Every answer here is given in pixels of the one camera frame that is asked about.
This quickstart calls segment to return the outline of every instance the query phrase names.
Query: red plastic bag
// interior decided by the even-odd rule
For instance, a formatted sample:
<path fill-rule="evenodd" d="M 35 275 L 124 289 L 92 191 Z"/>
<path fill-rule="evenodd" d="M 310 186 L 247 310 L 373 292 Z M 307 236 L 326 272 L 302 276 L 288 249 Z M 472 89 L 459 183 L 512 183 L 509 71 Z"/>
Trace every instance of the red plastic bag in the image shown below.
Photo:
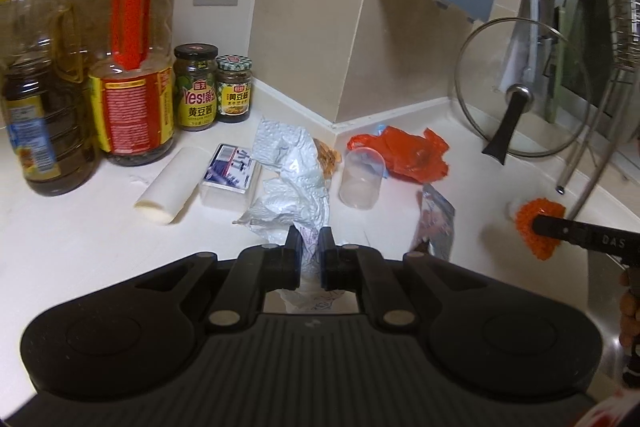
<path fill-rule="evenodd" d="M 386 127 L 380 136 L 357 134 L 351 137 L 347 149 L 358 147 L 375 149 L 385 159 L 389 172 L 420 183 L 436 182 L 449 173 L 449 166 L 442 159 L 449 145 L 431 129 L 424 130 L 424 137 L 396 127 Z"/>

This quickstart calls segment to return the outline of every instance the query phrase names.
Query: silver screw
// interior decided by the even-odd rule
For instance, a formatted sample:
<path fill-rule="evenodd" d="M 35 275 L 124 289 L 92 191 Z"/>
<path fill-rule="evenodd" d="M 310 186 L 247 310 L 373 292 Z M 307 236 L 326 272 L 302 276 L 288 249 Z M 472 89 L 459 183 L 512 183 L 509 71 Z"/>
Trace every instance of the silver screw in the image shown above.
<path fill-rule="evenodd" d="M 209 322 L 215 326 L 233 326 L 240 322 L 240 315 L 233 310 L 218 310 L 209 315 Z"/>
<path fill-rule="evenodd" d="M 390 326 L 408 326 L 415 320 L 415 314 L 409 310 L 391 310 L 382 315 L 382 319 Z"/>

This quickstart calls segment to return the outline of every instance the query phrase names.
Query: human hand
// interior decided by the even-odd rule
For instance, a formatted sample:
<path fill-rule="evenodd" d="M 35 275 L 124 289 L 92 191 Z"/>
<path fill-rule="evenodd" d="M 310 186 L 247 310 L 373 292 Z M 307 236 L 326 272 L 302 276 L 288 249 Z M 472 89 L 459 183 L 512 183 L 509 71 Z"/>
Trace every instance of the human hand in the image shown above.
<path fill-rule="evenodd" d="M 629 286 L 629 275 L 626 271 L 620 276 L 620 284 Z M 634 337 L 640 335 L 640 299 L 625 293 L 620 299 L 620 344 L 625 349 L 632 346 Z"/>

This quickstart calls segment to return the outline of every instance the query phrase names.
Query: plastic box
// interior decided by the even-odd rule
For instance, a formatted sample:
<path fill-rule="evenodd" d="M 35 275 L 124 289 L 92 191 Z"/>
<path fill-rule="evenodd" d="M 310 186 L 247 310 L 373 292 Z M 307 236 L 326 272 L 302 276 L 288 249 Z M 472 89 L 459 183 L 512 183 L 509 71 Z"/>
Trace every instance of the plastic box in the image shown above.
<path fill-rule="evenodd" d="M 249 149 L 220 144 L 198 187 L 202 203 L 244 212 L 254 201 L 260 167 Z"/>

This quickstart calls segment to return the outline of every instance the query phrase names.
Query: finger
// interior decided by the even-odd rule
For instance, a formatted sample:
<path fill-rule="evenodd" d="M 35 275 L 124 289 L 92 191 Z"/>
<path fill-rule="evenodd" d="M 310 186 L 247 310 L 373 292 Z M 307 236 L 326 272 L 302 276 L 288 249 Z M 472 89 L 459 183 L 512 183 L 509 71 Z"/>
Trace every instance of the finger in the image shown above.
<path fill-rule="evenodd" d="M 629 349 L 633 346 L 634 338 L 631 335 L 627 335 L 626 333 L 622 333 L 620 335 L 620 345 L 625 349 Z"/>
<path fill-rule="evenodd" d="M 620 299 L 620 311 L 627 317 L 635 317 L 640 307 L 640 299 L 631 295 L 631 293 L 625 293 Z"/>
<path fill-rule="evenodd" d="M 640 322 L 632 317 L 623 317 L 620 319 L 620 331 L 626 335 L 636 337 L 640 335 Z"/>

